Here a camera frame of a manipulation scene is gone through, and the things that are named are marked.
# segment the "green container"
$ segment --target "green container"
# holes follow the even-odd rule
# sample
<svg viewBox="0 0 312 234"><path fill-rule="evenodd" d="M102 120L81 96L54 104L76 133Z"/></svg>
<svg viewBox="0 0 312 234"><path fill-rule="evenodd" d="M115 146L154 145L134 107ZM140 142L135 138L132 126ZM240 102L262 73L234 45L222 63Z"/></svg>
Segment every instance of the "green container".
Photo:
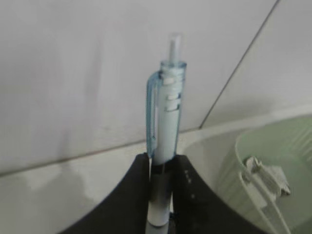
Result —
<svg viewBox="0 0 312 234"><path fill-rule="evenodd" d="M281 166L291 195L276 200L253 179L243 161ZM257 190L251 194L243 178ZM247 220L273 234L312 233L312 117L269 124L240 135L225 158L217 181L218 195ZM266 206L260 206L260 200Z"/></svg>

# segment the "ballpoint pen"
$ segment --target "ballpoint pen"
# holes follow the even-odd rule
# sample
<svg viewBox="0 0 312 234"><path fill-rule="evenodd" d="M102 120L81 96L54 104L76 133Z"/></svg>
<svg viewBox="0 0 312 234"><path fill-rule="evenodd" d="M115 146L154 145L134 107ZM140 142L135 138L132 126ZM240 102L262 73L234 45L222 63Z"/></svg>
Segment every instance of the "ballpoint pen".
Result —
<svg viewBox="0 0 312 234"><path fill-rule="evenodd" d="M148 222L167 224L170 214L170 161L176 154L186 63L179 60L182 35L170 35L169 56L147 83L146 137L152 159Z"/></svg>

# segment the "pen barrel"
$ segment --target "pen barrel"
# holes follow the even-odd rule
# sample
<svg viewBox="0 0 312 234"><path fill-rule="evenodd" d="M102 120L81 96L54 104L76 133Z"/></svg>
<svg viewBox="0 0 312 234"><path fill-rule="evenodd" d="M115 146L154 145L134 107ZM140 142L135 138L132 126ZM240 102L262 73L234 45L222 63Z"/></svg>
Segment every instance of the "pen barrel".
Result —
<svg viewBox="0 0 312 234"><path fill-rule="evenodd" d="M148 221L161 227L169 221L171 201L171 159L176 154L181 100L186 64L178 67L162 62L157 91L157 147L151 167L151 197Z"/></svg>
<svg viewBox="0 0 312 234"><path fill-rule="evenodd" d="M157 95L157 147L153 165L164 164L176 154L185 69L185 63L179 67L161 64L161 85Z"/></svg>

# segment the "pen clip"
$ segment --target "pen clip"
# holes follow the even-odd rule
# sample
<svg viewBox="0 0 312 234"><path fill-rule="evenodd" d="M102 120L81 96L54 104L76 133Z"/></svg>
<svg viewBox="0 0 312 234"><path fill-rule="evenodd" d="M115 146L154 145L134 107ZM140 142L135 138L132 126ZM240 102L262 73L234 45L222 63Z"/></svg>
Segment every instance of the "pen clip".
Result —
<svg viewBox="0 0 312 234"><path fill-rule="evenodd" d="M159 71L153 73L147 81L146 92L146 147L149 158L154 156L156 148L155 136L155 109L157 102L156 92L160 85Z"/></svg>

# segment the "white wall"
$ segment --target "white wall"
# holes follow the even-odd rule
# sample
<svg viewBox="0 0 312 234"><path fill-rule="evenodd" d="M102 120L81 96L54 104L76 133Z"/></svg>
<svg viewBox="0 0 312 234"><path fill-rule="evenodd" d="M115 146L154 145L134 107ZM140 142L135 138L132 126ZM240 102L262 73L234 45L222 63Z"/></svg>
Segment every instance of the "white wall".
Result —
<svg viewBox="0 0 312 234"><path fill-rule="evenodd" d="M280 1L204 126L312 104L311 12Z"/></svg>
<svg viewBox="0 0 312 234"><path fill-rule="evenodd" d="M274 0L2 0L0 173L145 138L145 85L185 34L196 128Z"/></svg>

